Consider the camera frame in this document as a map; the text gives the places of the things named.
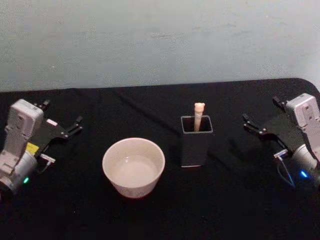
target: table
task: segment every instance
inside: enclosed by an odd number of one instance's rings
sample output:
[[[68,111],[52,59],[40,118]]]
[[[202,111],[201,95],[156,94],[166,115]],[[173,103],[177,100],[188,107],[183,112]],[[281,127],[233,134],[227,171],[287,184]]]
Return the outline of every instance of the table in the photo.
[[[277,175],[275,146],[243,129],[243,113],[263,123],[277,114],[273,96],[301,93],[320,100],[299,78],[1,93],[1,130],[20,98],[50,99],[52,120],[67,127],[81,115],[84,127],[50,147],[54,166],[0,206],[1,239],[320,239],[318,193],[291,189]],[[192,115],[194,102],[206,103],[214,136],[206,165],[185,169],[180,116]],[[166,158],[154,191],[140,200],[120,196],[102,170],[108,147],[130,137],[155,142]]]

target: cup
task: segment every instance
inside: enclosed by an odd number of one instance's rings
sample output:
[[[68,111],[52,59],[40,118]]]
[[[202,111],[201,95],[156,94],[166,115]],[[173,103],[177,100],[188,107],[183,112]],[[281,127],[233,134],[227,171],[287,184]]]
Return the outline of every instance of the cup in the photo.
[[[126,138],[105,152],[102,168],[121,195],[138,199],[149,194],[156,186],[165,168],[165,155],[150,140]]]
[[[210,116],[203,115],[199,131],[194,131],[194,116],[182,116],[181,167],[198,167],[206,162],[209,138],[213,136]]]

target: green led light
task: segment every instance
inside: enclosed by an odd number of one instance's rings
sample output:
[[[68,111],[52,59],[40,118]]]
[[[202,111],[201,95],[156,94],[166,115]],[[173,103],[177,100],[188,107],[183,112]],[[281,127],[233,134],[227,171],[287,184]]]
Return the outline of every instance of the green led light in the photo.
[[[28,177],[26,177],[26,178],[24,179],[23,183],[26,184],[27,182],[29,182],[29,178],[28,178]]]

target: wire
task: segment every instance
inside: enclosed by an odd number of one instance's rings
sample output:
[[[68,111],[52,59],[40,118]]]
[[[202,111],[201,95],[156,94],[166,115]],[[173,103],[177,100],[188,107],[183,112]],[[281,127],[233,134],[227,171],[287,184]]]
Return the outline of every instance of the wire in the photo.
[[[45,170],[47,170],[47,168],[51,165],[51,162],[48,161],[46,166],[41,170],[41,171],[38,171],[38,174],[42,174]]]
[[[290,173],[289,173],[286,165],[285,165],[284,162],[283,162],[283,161],[284,161],[283,158],[282,158],[281,156],[278,156],[278,158],[280,159],[280,161],[281,161],[281,163],[282,163],[282,166],[284,167],[284,170],[285,170],[285,172],[287,173],[290,181],[289,181],[288,179],[286,179],[286,178],[282,175],[282,173],[280,172],[280,163],[279,163],[279,164],[277,165],[277,167],[276,167],[276,169],[277,169],[277,171],[278,171],[278,174],[280,175],[280,177],[281,177],[287,184],[289,184],[291,187],[295,188],[295,187],[296,187],[296,186],[295,186],[295,183],[294,183],[294,181],[292,180],[291,175],[290,175]]]

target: black container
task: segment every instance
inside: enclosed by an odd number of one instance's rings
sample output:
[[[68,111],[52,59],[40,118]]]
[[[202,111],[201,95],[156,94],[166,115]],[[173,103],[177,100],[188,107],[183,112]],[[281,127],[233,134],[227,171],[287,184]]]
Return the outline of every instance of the black container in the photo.
[[[203,115],[199,131],[194,131],[195,117],[182,116],[181,167],[197,167],[205,164],[209,137],[213,135],[210,117]]]

